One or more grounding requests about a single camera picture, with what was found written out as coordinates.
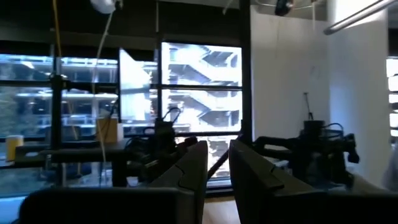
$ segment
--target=floor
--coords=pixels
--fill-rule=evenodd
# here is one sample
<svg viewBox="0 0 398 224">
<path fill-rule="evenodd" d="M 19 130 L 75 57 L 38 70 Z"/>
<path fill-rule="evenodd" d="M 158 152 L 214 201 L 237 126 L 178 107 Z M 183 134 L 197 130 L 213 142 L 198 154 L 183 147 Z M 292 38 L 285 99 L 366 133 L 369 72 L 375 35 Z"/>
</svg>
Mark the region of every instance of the floor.
<svg viewBox="0 0 398 224">
<path fill-rule="evenodd" d="M 0 199 L 0 224 L 8 224 L 17 218 L 19 205 L 24 197 Z M 206 199 L 203 224 L 238 224 L 239 216 L 233 197 Z"/>
</svg>

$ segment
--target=yellow container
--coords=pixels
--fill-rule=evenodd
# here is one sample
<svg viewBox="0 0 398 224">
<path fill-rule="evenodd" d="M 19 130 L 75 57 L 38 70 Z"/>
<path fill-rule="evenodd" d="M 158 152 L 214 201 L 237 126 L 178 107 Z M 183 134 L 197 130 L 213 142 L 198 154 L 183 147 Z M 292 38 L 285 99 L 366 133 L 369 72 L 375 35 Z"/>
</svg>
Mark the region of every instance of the yellow container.
<svg viewBox="0 0 398 224">
<path fill-rule="evenodd" d="M 24 137 L 23 136 L 7 136 L 6 138 L 6 147 L 7 147 L 7 155 L 6 160 L 11 162 L 15 159 L 15 151 L 16 147 L 24 145 Z"/>
</svg>

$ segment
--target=wooden floor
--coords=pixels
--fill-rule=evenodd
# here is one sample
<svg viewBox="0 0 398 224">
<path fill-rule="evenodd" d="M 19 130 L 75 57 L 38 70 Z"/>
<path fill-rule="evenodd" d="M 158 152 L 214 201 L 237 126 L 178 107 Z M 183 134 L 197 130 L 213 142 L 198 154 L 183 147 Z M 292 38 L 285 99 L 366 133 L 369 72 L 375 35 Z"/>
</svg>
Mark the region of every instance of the wooden floor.
<svg viewBox="0 0 398 224">
<path fill-rule="evenodd" d="M 239 224 L 238 210 L 233 197 L 206 199 L 203 224 Z"/>
</svg>

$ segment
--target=ceiling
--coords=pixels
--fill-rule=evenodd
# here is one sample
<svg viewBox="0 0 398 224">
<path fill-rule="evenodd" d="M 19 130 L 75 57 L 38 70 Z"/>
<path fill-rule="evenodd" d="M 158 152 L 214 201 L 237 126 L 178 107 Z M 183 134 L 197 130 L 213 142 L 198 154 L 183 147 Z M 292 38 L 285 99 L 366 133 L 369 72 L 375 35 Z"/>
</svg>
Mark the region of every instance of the ceiling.
<svg viewBox="0 0 398 224">
<path fill-rule="evenodd" d="M 189 4 L 201 4 L 207 6 L 216 6 L 216 7 L 225 7 L 229 0 L 162 0 L 168 2 L 184 2 Z M 277 0 L 250 0 L 252 4 L 257 4 L 258 2 L 262 2 L 265 4 L 275 4 Z M 326 9 L 327 0 L 318 0 L 317 1 L 317 20 L 325 21 L 327 20 L 327 9 Z M 308 6 L 311 4 L 311 0 L 295 0 L 295 7 Z M 230 5 L 231 8 L 239 7 L 239 0 L 233 0 Z M 273 14 L 274 8 L 269 6 L 259 7 L 258 10 L 264 14 Z M 312 10 L 310 8 L 294 10 L 289 14 L 289 17 L 297 17 L 303 19 L 311 19 L 312 18 Z M 398 3 L 393 4 L 389 8 L 389 27 L 398 29 Z"/>
</svg>

